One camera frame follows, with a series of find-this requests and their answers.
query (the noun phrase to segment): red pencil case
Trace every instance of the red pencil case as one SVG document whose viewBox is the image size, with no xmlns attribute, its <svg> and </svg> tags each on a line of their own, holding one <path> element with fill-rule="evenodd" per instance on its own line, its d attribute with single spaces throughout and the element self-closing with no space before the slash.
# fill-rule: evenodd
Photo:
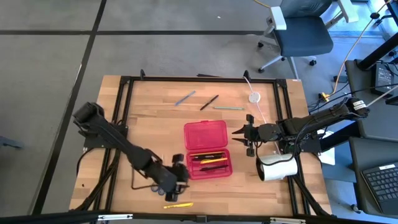
<svg viewBox="0 0 398 224">
<path fill-rule="evenodd" d="M 228 145 L 225 121 L 200 121 L 184 126 L 185 147 L 187 148 L 187 168 L 192 180 L 227 177 L 232 174 L 232 164 Z M 217 153 L 227 160 L 201 164 L 195 154 Z M 203 168 L 223 166 L 223 168 L 202 171 Z"/>
</svg>

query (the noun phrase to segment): black keyboard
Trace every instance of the black keyboard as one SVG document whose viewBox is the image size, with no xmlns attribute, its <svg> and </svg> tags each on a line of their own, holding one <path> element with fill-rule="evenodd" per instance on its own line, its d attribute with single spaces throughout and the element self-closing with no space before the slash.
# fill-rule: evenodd
<svg viewBox="0 0 398 224">
<path fill-rule="evenodd" d="M 381 212 L 398 215 L 398 162 L 364 170 L 362 176 Z"/>
</svg>

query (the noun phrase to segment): yellow pencil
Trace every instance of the yellow pencil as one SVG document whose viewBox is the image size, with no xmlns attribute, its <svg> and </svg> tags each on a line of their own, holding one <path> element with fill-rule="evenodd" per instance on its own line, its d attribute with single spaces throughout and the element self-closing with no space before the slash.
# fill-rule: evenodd
<svg viewBox="0 0 398 224">
<path fill-rule="evenodd" d="M 205 159 L 200 161 L 200 164 L 207 164 L 207 163 L 212 163 L 212 162 L 218 162 L 218 161 L 225 161 L 228 158 L 221 158 L 221 159 Z"/>
<path fill-rule="evenodd" d="M 192 205 L 193 205 L 193 202 L 190 202 L 190 203 L 181 203 L 181 204 L 176 204 L 176 205 L 166 205 L 166 206 L 163 206 L 163 208 L 183 208 L 183 207 L 187 208 L 187 207 L 192 207 Z"/>
</svg>

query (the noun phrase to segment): black metal frame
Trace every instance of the black metal frame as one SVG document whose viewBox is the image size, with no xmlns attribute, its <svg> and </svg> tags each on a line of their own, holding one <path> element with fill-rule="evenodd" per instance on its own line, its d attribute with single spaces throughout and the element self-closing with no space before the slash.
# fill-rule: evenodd
<svg viewBox="0 0 398 224">
<path fill-rule="evenodd" d="M 123 90 L 124 90 L 124 86 L 126 84 L 129 84 L 128 89 L 127 89 L 127 95 L 126 95 L 126 100 L 124 102 L 124 109 L 123 109 L 123 115 L 121 118 L 121 126 L 127 128 L 126 124 L 127 124 L 127 116 L 128 116 L 128 112 L 129 112 L 129 107 L 130 107 L 130 102 L 131 102 L 131 95 L 132 95 L 132 80 L 131 77 L 121 77 L 120 78 L 120 82 L 119 82 L 119 89 L 118 89 L 118 94 L 116 96 L 116 101 L 115 101 L 115 106 L 114 106 L 114 110 L 113 110 L 113 115 L 112 115 L 112 123 L 113 124 L 118 124 L 118 114 L 119 114 L 119 110 L 121 107 L 121 100 L 122 100 L 122 96 L 123 96 Z M 108 168 L 109 165 L 109 157 L 111 155 L 111 149 L 107 148 L 105 149 L 105 153 L 104 153 L 104 159 L 102 162 L 102 166 L 101 166 L 101 173 L 100 173 L 100 177 L 104 177 L 105 172 Z M 112 199 L 113 199 L 113 190 L 114 190 L 114 183 L 116 181 L 116 175 L 118 174 L 118 167 L 119 167 L 119 159 L 120 159 L 120 151 L 116 150 L 115 155 L 114 155 L 114 159 L 116 161 L 116 168 L 115 171 L 111 174 L 110 177 L 110 182 L 112 184 L 109 185 L 108 188 L 108 193 L 106 196 L 106 201 L 105 201 L 105 210 L 110 210 L 111 208 L 111 204 L 112 204 Z M 100 208 L 100 201 L 101 201 L 101 197 L 102 197 L 102 191 L 99 193 L 99 195 L 95 198 L 94 201 L 94 205 L 93 205 L 93 210 L 98 210 Z"/>
<path fill-rule="evenodd" d="M 163 82 L 228 82 L 228 83 L 245 83 L 246 81 L 242 78 L 218 78 L 218 77 L 147 77 L 144 73 L 143 70 L 141 70 L 141 75 L 139 77 L 122 77 L 121 78 L 121 84 L 119 86 L 118 90 L 118 97 L 119 99 L 119 93 L 123 92 L 124 88 L 124 83 L 123 80 L 129 79 L 129 88 L 127 92 L 127 97 L 126 97 L 126 103 L 124 107 L 124 113 L 123 113 L 123 118 L 122 118 L 122 123 L 126 124 L 127 120 L 127 114 L 128 114 L 128 108 L 130 105 L 130 100 L 131 100 L 131 95 L 132 95 L 132 88 L 134 85 L 134 81 L 163 81 Z M 281 100 L 279 96 L 279 87 L 282 88 L 283 95 L 284 95 L 284 102 L 285 102 L 285 107 L 287 111 L 287 116 L 288 118 L 292 118 L 292 111 L 290 107 L 290 101 L 289 101 L 289 93 L 287 91 L 287 85 L 286 85 L 286 80 L 275 80 L 275 79 L 250 79 L 251 83 L 263 83 L 263 84 L 271 84 L 273 89 L 274 89 L 274 94 L 275 94 L 275 107 L 277 110 L 278 114 L 278 119 L 283 119 L 283 114 L 282 114 L 282 105 L 281 105 Z M 114 116 L 117 109 L 120 107 L 120 100 L 119 102 L 116 100 L 115 104 L 115 111 L 114 111 Z M 302 165 L 300 158 L 297 159 L 297 164 L 298 164 L 298 176 L 302 181 L 304 181 L 303 178 L 303 172 L 302 172 Z M 108 162 L 104 159 L 102 167 L 107 167 Z M 110 206 L 111 206 L 111 200 L 113 197 L 113 190 L 114 190 L 114 185 L 116 183 L 116 173 L 118 171 L 118 168 L 114 171 L 112 174 L 110 183 L 109 183 L 109 189 L 108 189 L 108 198 L 106 199 L 106 207 L 105 210 L 109 211 Z M 290 194 L 290 201 L 292 205 L 292 212 L 294 215 L 298 215 L 298 208 L 297 208 L 297 199 L 295 196 L 295 189 L 294 189 L 294 181 L 292 177 L 288 177 L 288 185 L 289 185 L 289 194 Z M 303 207 L 304 207 L 304 212 L 306 215 L 310 214 L 308 202 L 306 201 L 305 197 L 302 195 L 303 198 Z M 134 218 L 159 218 L 159 219 L 173 219 L 173 220 L 191 220 L 191 221 L 196 221 L 196 222 L 202 222 L 203 219 L 206 221 L 208 220 L 231 220 L 233 218 L 234 221 L 264 221 L 267 220 L 269 217 L 250 217 L 250 216 L 222 216 L 222 215 L 171 215 L 171 214 L 153 214 L 153 213 L 134 213 Z"/>
</svg>

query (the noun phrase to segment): wooden table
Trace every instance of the wooden table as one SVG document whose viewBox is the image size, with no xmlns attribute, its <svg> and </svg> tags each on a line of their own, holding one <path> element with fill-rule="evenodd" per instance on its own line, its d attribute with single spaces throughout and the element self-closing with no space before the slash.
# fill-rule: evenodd
<svg viewBox="0 0 398 224">
<path fill-rule="evenodd" d="M 114 109 L 120 76 L 105 76 L 98 95 L 98 104 L 105 110 L 108 121 Z M 287 80 L 293 116 L 308 115 L 302 83 Z M 259 106 L 269 123 L 275 123 L 277 112 L 272 85 L 254 83 L 252 87 L 261 94 Z M 196 93 L 181 105 L 174 103 L 191 91 Z M 138 146 L 153 150 L 163 158 L 165 165 L 171 165 L 172 155 L 186 154 L 183 126 L 202 120 L 224 120 L 228 129 L 227 149 L 231 154 L 233 174 L 229 177 L 209 180 L 191 180 L 189 188 L 179 195 L 178 202 L 194 202 L 190 208 L 163 209 L 167 204 L 164 197 L 150 189 L 132 190 L 132 168 L 122 154 L 112 201 L 112 212 L 129 213 L 175 213 L 207 215 L 253 215 L 291 216 L 287 179 L 261 182 L 257 176 L 255 158 L 246 156 L 246 147 L 232 140 L 240 136 L 231 133 L 246 124 L 246 114 L 255 117 L 255 124 L 263 123 L 255 104 L 248 102 L 250 88 L 246 83 L 209 82 L 156 82 L 135 81 L 129 109 L 127 138 Z M 213 96 L 220 95 L 203 111 L 199 109 Z M 213 106 L 243 107 L 243 111 L 216 110 Z M 259 155 L 272 154 L 273 143 L 263 144 Z M 104 149 L 95 149 L 81 162 L 70 208 L 79 206 L 96 185 L 103 161 Z M 312 154 L 301 153 L 305 183 L 317 202 L 331 212 L 326 194 L 322 169 Z M 151 184 L 139 174 L 134 175 L 134 186 Z M 298 210 L 303 213 L 302 200 L 296 186 Z M 104 207 L 107 190 L 104 190 L 101 208 Z"/>
</svg>

